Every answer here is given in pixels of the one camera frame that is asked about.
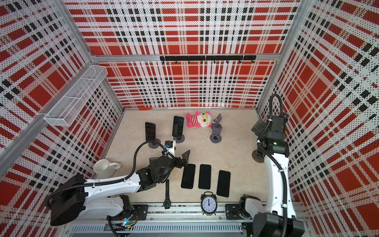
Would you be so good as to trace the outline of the black phone purple case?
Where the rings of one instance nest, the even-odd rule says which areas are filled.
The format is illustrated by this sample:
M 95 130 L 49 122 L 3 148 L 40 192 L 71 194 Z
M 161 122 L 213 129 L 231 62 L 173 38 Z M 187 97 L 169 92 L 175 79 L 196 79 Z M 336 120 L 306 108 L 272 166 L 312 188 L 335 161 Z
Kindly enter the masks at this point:
M 181 188 L 183 189 L 192 189 L 194 184 L 195 177 L 195 164 L 188 164 L 183 171 Z

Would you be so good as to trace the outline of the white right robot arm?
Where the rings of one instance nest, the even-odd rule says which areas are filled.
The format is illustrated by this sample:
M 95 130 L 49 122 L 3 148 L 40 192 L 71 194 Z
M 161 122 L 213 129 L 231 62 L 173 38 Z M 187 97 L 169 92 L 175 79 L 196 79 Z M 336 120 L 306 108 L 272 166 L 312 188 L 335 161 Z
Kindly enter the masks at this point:
M 249 195 L 240 199 L 239 216 L 253 220 L 242 224 L 249 237 L 301 237 L 305 233 L 304 223 L 297 219 L 289 193 L 287 121 L 286 114 L 270 116 L 266 122 L 259 120 L 252 128 L 258 137 L 252 157 L 265 164 L 268 190 L 265 205 Z

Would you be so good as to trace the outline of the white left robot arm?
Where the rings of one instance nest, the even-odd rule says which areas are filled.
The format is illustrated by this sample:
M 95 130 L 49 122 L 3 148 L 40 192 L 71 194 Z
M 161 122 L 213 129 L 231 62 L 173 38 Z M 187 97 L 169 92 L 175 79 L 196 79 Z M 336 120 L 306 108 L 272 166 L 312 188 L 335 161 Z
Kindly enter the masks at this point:
M 51 226 L 72 221 L 110 217 L 111 220 L 138 218 L 141 212 L 131 204 L 128 194 L 147 191 L 168 180 L 174 168 L 187 167 L 190 152 L 181 158 L 171 153 L 150 158 L 149 166 L 127 177 L 85 180 L 76 175 L 63 184 L 52 197 L 46 199 L 50 209 Z

